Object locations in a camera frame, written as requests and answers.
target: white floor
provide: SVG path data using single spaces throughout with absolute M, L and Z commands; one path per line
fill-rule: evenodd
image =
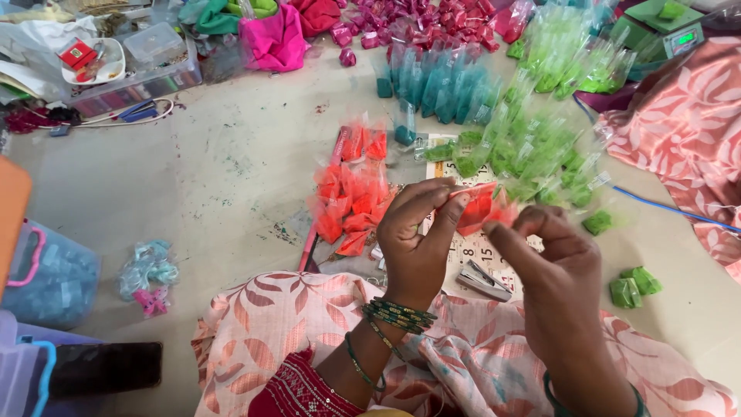
M 356 45 L 358 65 L 343 68 L 338 47 L 330 39 L 322 45 L 320 58 L 293 73 L 253 73 L 178 93 L 182 106 L 156 124 L 78 129 L 62 138 L 38 131 L 11 142 L 9 156 L 34 180 L 28 217 L 103 255 L 95 311 L 76 331 L 165 345 L 160 387 L 119 395 L 106 416 L 193 413 L 200 390 L 190 338 L 200 313 L 216 293 L 252 274 L 297 267 L 305 237 L 287 218 L 312 192 L 311 174 L 332 151 L 341 121 L 367 110 L 391 123 L 392 100 L 375 94 L 371 51 Z M 495 58 L 508 80 L 514 62 L 504 50 Z M 430 133 L 461 131 L 433 118 L 418 123 Z M 609 165 L 620 185 L 671 204 L 653 174 L 616 160 Z M 631 225 L 597 239 L 605 282 L 645 265 L 665 291 L 645 298 L 642 309 L 622 311 L 605 290 L 602 307 L 672 344 L 706 378 L 741 392 L 732 365 L 741 352 L 741 286 L 682 217 L 638 203 L 632 217 Z M 153 238 L 174 243 L 182 282 L 170 290 L 170 312 L 145 321 L 138 305 L 118 298 L 113 280 L 134 243 Z

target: digital weighing scale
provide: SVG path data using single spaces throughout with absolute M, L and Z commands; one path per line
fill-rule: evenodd
M 664 3 L 666 0 L 647 0 L 627 9 L 615 23 L 611 33 L 623 33 L 629 28 L 625 46 L 632 50 L 645 45 L 644 39 L 647 36 L 658 36 L 664 48 L 658 47 L 656 55 L 649 60 L 650 62 L 674 58 L 705 41 L 700 26 L 700 19 L 704 14 L 687 7 L 678 19 L 661 19 L 659 12 Z

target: calendar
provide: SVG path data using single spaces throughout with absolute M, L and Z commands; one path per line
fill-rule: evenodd
M 429 139 L 455 137 L 451 135 L 430 134 Z M 453 161 L 429 162 L 427 164 L 427 178 L 455 177 L 459 185 L 474 186 L 480 183 L 490 183 L 496 179 L 496 175 L 487 165 L 482 166 L 479 172 L 471 177 L 463 179 L 456 169 Z M 422 233 L 427 234 L 432 222 L 434 221 L 434 212 L 422 222 Z M 542 239 L 537 236 L 528 238 L 530 246 L 538 252 L 543 250 Z M 507 262 L 496 252 L 486 235 L 483 232 L 477 232 L 463 237 L 458 232 L 453 236 L 450 251 L 448 252 L 448 262 L 445 268 L 445 283 L 442 288 L 451 295 L 461 295 L 475 298 L 486 298 L 484 295 L 470 290 L 465 285 L 458 283 L 456 278 L 463 269 L 464 265 L 473 260 L 492 277 L 498 279 L 509 287 L 512 291 L 512 298 L 509 302 L 522 300 L 522 283 L 517 274 Z

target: red box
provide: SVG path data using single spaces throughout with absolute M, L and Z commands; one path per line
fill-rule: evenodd
M 91 47 L 87 46 L 79 38 L 69 41 L 62 49 L 56 51 L 56 55 L 75 71 L 84 67 L 88 62 L 98 56 Z

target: black phone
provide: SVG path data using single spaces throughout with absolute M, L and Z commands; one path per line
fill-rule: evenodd
M 162 344 L 63 344 L 49 380 L 49 398 L 123 393 L 159 385 Z

